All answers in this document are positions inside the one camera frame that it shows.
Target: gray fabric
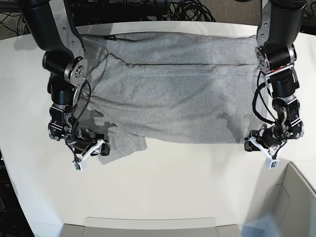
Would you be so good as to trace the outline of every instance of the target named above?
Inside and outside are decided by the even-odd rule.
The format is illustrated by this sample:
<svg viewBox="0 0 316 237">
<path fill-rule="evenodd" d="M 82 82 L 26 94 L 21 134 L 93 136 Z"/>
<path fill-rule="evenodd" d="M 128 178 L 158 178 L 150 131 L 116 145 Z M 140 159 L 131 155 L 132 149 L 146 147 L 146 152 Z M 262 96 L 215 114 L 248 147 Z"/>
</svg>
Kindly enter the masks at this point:
<svg viewBox="0 0 316 237">
<path fill-rule="evenodd" d="M 133 33 L 83 37 L 92 97 L 80 125 L 108 136 L 103 164 L 146 149 L 145 137 L 181 143 L 241 143 L 259 128 L 251 102 L 254 38 Z M 86 102 L 87 91 L 77 113 Z M 262 112 L 262 105 L 257 106 Z"/>
</svg>

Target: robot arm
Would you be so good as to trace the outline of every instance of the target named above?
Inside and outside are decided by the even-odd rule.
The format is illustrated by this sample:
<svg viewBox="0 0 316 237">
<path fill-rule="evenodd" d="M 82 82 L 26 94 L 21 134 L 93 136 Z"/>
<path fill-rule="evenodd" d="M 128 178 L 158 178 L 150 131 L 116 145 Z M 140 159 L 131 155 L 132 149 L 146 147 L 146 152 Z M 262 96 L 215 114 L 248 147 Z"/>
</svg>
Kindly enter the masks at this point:
<svg viewBox="0 0 316 237">
<path fill-rule="evenodd" d="M 269 83 L 272 85 L 277 118 L 271 122 L 273 126 L 251 131 L 245 138 L 245 150 L 264 152 L 269 168 L 277 167 L 277 154 L 288 139 L 303 135 L 299 102 L 294 96 L 299 83 L 294 70 L 293 42 L 301 27 L 306 2 L 269 0 L 262 10 L 258 27 L 256 53 L 260 74 L 264 75 L 267 88 Z M 64 139 L 75 155 L 75 168 L 82 169 L 82 160 L 90 154 L 108 155 L 109 146 L 102 134 L 91 138 L 79 127 L 80 116 L 74 117 L 80 92 L 86 84 L 89 88 L 90 85 L 85 80 L 84 46 L 73 24 L 69 5 L 67 0 L 18 0 L 18 3 L 36 43 L 46 51 L 43 67 L 51 72 L 48 92 L 54 103 L 50 108 L 50 137 L 57 141 Z"/>
<path fill-rule="evenodd" d="M 48 125 L 51 139 L 64 139 L 75 156 L 75 169 L 82 170 L 89 155 L 109 154 L 103 134 L 91 137 L 74 117 L 85 79 L 87 60 L 84 46 L 73 23 L 67 0 L 19 0 L 18 4 L 37 45 L 44 51 L 42 65 L 50 71 L 48 93 L 53 105 Z"/>
<path fill-rule="evenodd" d="M 271 83 L 273 109 L 277 112 L 277 118 L 270 128 L 263 127 L 262 135 L 261 131 L 251 131 L 245 139 L 245 150 L 263 151 L 267 156 L 268 168 L 277 167 L 278 151 L 288 139 L 303 136 L 299 101 L 294 96 L 299 83 L 294 69 L 296 52 L 293 42 L 302 24 L 306 2 L 270 0 L 262 10 L 258 27 L 257 58 L 265 86 L 269 88 L 268 84 Z"/>
</svg>

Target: gray cloth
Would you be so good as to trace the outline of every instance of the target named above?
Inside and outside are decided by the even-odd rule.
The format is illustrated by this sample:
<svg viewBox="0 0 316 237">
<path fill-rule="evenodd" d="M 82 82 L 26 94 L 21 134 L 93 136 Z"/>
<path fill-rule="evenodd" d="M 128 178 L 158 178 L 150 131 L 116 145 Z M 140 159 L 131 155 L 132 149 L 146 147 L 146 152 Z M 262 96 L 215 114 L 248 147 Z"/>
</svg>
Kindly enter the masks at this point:
<svg viewBox="0 0 316 237">
<path fill-rule="evenodd" d="M 181 143 L 241 143 L 252 112 L 254 38 L 133 33 L 84 36 L 92 97 L 80 125 L 110 141 L 103 164 L 146 149 L 145 137 Z M 87 91 L 79 101 L 79 113 Z M 257 106 L 262 112 L 262 105 Z"/>
</svg>

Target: black cable bundle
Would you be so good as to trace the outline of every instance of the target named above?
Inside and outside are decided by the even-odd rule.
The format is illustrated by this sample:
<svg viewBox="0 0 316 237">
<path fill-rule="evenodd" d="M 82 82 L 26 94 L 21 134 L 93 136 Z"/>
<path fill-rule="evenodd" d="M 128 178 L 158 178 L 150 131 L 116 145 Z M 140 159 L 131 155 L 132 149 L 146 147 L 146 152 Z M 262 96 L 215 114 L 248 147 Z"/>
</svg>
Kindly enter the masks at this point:
<svg viewBox="0 0 316 237">
<path fill-rule="evenodd" d="M 171 21 L 208 21 L 216 22 L 210 10 L 199 0 L 172 2 L 174 10 L 169 10 Z"/>
</svg>

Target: white tabletop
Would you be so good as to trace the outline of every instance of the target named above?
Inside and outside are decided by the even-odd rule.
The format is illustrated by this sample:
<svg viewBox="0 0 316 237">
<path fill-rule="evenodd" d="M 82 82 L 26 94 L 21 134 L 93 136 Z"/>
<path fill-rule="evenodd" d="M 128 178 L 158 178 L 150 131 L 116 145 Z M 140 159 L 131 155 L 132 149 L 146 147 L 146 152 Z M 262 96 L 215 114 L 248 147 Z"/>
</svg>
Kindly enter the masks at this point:
<svg viewBox="0 0 316 237">
<path fill-rule="evenodd" d="M 256 27 L 202 22 L 135 22 L 81 27 L 81 33 L 141 31 L 186 32 L 248 37 Z M 316 38 L 295 42 L 305 136 L 290 141 L 281 158 L 293 160 L 316 186 L 314 149 Z M 148 148 L 89 169 L 74 171 L 63 142 L 50 140 L 52 104 L 44 52 L 31 35 L 0 41 L 0 148 L 21 207 L 35 234 L 55 237 L 63 223 L 84 225 L 86 217 L 115 219 L 190 219 L 212 217 L 216 225 L 255 220 L 267 190 L 281 183 L 288 163 L 267 170 L 261 153 L 243 145 L 177 144 L 146 139 Z"/>
</svg>

